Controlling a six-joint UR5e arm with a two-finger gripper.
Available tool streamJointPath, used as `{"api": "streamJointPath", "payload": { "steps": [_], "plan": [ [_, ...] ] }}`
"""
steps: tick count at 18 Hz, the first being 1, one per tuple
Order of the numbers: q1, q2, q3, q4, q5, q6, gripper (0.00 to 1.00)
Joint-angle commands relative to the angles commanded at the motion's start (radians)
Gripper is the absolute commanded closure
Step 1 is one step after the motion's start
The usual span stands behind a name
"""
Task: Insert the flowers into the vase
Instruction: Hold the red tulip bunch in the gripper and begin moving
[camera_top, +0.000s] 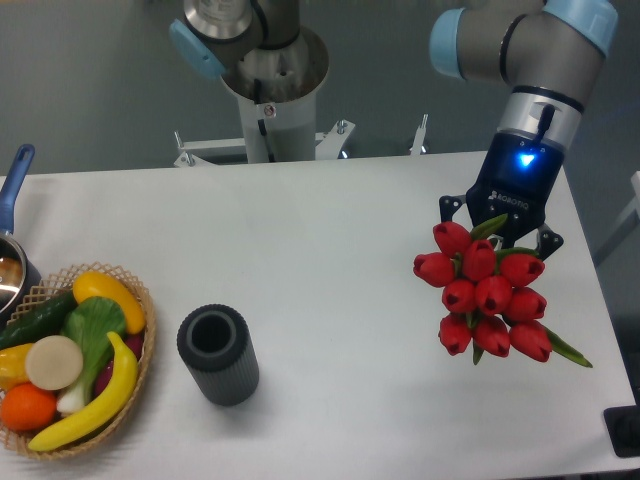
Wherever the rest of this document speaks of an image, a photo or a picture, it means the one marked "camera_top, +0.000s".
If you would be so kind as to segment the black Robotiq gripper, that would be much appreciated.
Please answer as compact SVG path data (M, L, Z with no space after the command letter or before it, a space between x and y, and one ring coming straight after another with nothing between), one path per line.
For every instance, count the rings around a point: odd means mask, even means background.
M441 222L450 222L467 205L477 226L506 214L497 231L510 248L537 229L535 251L546 261L564 244L564 238L544 223L547 200L564 161L564 153L544 143L511 133L493 137L478 177L466 195L439 198Z

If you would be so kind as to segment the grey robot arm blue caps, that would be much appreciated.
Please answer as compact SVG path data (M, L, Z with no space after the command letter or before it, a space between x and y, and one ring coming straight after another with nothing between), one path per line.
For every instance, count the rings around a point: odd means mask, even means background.
M529 233L536 253L563 240L545 207L581 122L618 23L607 1L488 1L444 12L429 40L433 67L462 79L500 81L511 93L475 183L439 201L506 251ZM329 67L323 41L295 1L188 1L169 28L193 70L236 97L252 163L334 158L341 129L316 136L316 95Z

